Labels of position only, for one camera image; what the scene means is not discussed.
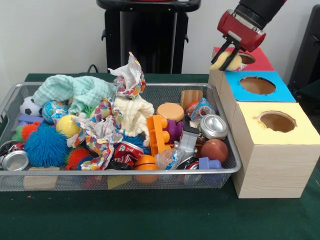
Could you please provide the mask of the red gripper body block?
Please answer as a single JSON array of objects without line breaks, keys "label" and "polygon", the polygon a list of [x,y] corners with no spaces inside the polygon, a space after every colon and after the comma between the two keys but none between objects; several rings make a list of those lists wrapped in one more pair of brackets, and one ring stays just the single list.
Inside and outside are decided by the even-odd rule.
[{"label": "red gripper body block", "polygon": [[243,51],[252,52],[261,45],[266,37],[266,33],[263,30],[231,9],[228,9],[222,15],[217,29],[226,39],[226,42],[221,47],[222,51],[225,51],[229,45],[234,45]]}]

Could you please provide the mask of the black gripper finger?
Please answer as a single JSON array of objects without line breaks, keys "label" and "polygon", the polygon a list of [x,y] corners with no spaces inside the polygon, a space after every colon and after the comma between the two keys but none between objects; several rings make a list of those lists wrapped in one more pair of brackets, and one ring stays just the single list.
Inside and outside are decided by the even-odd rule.
[{"label": "black gripper finger", "polygon": [[235,71],[241,65],[241,58],[238,56],[239,47],[235,46],[232,48],[232,52],[226,57],[222,63],[221,71]]},{"label": "black gripper finger", "polygon": [[233,40],[230,37],[225,37],[226,41],[225,43],[221,46],[219,51],[215,54],[215,56],[212,58],[211,63],[214,64],[219,56],[233,43]]}]

